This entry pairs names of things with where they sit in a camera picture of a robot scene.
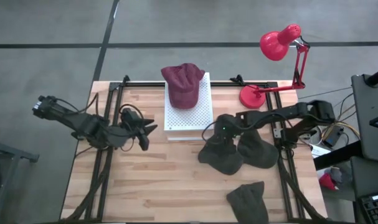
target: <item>red object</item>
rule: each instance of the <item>red object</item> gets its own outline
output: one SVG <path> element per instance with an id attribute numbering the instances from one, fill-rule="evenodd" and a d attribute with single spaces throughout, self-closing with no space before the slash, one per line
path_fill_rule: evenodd
<path id="1" fill-rule="evenodd" d="M 161 74 L 168 83 L 169 102 L 178 109 L 195 107 L 199 99 L 200 80 L 205 71 L 193 63 L 170 66 L 161 69 Z"/>
<path id="2" fill-rule="evenodd" d="M 270 60 L 281 60 L 287 54 L 290 43 L 299 38 L 300 35 L 301 28 L 296 24 L 288 25 L 281 32 L 269 32 L 261 37 L 261 51 Z"/>
<path id="3" fill-rule="evenodd" d="M 302 37 L 301 40 L 303 41 L 298 42 L 295 39 L 301 37 L 301 27 L 297 24 L 291 24 L 283 29 L 281 32 L 273 31 L 269 32 L 262 36 L 260 40 L 260 48 L 262 53 L 269 58 L 270 60 L 278 61 L 284 58 L 287 54 L 288 49 L 290 48 L 290 44 L 295 41 L 296 42 L 296 62 L 295 62 L 295 69 L 294 69 L 294 77 L 293 83 L 291 86 L 281 86 L 281 87 L 272 87 L 272 88 L 259 88 L 257 90 L 252 90 L 254 95 L 262 95 L 262 93 L 268 93 L 273 91 L 284 91 L 284 90 L 299 90 L 305 88 L 305 84 L 302 82 L 303 70 L 305 69 L 306 57 L 308 56 L 310 45 L 305 42 Z M 301 72 L 299 72 L 298 64 L 300 62 L 301 54 L 304 53 Z M 240 101 L 244 106 L 251 109 L 257 109 L 261 107 L 259 105 L 259 98 L 254 97 L 247 97 L 249 90 L 243 88 L 242 92 L 240 92 Z M 247 105 L 258 105 L 259 107 L 248 107 Z"/>
<path id="4" fill-rule="evenodd" d="M 331 180 L 330 174 L 323 174 L 319 179 L 320 185 L 327 187 L 330 190 L 337 190 L 335 188 L 335 185 L 333 183 L 333 180 Z"/>
<path id="5" fill-rule="evenodd" d="M 247 85 L 240 92 L 240 102 L 250 109 L 257 109 L 263 105 L 266 100 L 266 95 L 260 93 L 260 88 L 256 85 Z"/>

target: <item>maroon cap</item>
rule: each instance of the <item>maroon cap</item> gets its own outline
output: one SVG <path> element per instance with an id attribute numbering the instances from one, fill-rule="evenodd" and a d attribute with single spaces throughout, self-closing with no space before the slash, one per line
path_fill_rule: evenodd
<path id="1" fill-rule="evenodd" d="M 161 69 L 168 82 L 169 101 L 179 109 L 193 108 L 199 100 L 199 83 L 205 74 L 193 63 L 170 66 Z"/>

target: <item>wooden tabletop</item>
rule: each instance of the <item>wooden tabletop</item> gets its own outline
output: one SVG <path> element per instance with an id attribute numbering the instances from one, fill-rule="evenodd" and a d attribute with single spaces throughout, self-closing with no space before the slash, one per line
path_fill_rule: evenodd
<path id="1" fill-rule="evenodd" d="M 110 82 L 94 82 L 91 98 L 99 93 L 99 112 L 104 113 Z M 279 86 L 291 81 L 278 81 Z M 239 87 L 212 87 L 214 119 L 223 113 L 235 114 L 248 110 L 239 102 Z M 298 102 L 296 91 L 280 92 L 283 106 Z M 164 132 L 164 88 L 129 87 L 123 90 L 123 103 L 137 106 L 145 118 L 155 119 L 158 128 L 150 135 L 148 151 L 137 142 L 129 152 L 114 151 L 104 209 L 104 222 L 236 222 L 225 196 L 242 184 L 264 181 L 265 201 L 269 220 L 285 222 L 286 214 L 277 165 L 259 169 L 244 164 L 234 175 L 224 175 L 207 164 L 200 164 L 197 154 L 203 141 L 168 142 Z M 266 105 L 260 108 L 266 111 Z M 94 113 L 92 106 L 88 113 Z M 110 117 L 114 112 L 111 107 Z M 259 129 L 262 139 L 273 143 L 270 125 Z M 128 149 L 131 142 L 125 144 Z M 80 142 L 77 152 L 88 147 Z M 69 216 L 90 188 L 96 152 L 91 149 L 73 163 L 62 218 Z M 323 197 L 316 176 L 311 151 L 307 146 L 295 149 L 295 167 L 300 189 L 313 207 L 326 217 Z M 97 211 L 99 196 L 93 205 Z M 290 190 L 294 216 L 295 200 Z"/>

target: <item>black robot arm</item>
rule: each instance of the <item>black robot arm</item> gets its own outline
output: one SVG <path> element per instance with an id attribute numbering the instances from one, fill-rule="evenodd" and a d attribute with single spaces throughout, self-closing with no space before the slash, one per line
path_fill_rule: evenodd
<path id="1" fill-rule="evenodd" d="M 280 129 L 285 147 L 295 146 L 294 142 L 304 133 L 310 132 L 317 125 L 329 125 L 335 122 L 331 103 L 314 100 L 309 103 L 297 103 L 271 111 L 244 111 L 235 116 L 222 114 L 215 122 L 214 134 L 218 138 L 234 138 L 245 131 L 262 128 L 264 125 L 301 118 L 302 120 L 291 128 Z"/>
<path id="2" fill-rule="evenodd" d="M 137 113 L 129 108 L 121 112 L 121 124 L 109 126 L 109 120 L 102 116 L 72 111 L 59 105 L 57 101 L 54 96 L 40 96 L 32 109 L 34 115 L 66 125 L 74 130 L 71 133 L 73 137 L 78 140 L 85 138 L 91 146 L 98 149 L 108 146 L 121 147 L 129 138 L 138 137 L 139 145 L 145 151 L 149 146 L 147 135 L 157 127 L 157 125 L 146 127 L 154 120 L 139 118 Z"/>

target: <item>concrete floor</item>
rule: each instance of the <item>concrete floor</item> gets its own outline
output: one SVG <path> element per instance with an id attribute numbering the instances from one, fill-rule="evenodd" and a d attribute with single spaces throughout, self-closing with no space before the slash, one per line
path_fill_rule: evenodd
<path id="1" fill-rule="evenodd" d="M 113 0 L 0 0 L 0 44 L 101 43 Z M 312 42 L 378 41 L 378 0 L 121 0 L 110 43 L 258 42 L 292 22 Z M 19 165 L 3 214 L 5 223 L 59 218 L 77 142 L 59 123 L 39 120 L 39 95 L 84 107 L 100 49 L 0 49 L 0 141 L 33 153 Z M 280 62 L 257 47 L 108 49 L 100 80 L 162 80 L 159 70 L 196 63 L 213 80 L 241 74 L 247 80 L 291 79 L 295 50 Z M 306 88 L 298 96 L 350 86 L 351 75 L 378 71 L 378 47 L 312 47 Z M 340 102 L 351 90 L 300 99 Z M 346 101 L 344 109 L 353 104 Z M 356 116 L 347 122 L 357 127 Z M 351 141 L 355 137 L 349 134 Z M 353 221 L 348 201 L 325 198 L 329 217 Z"/>

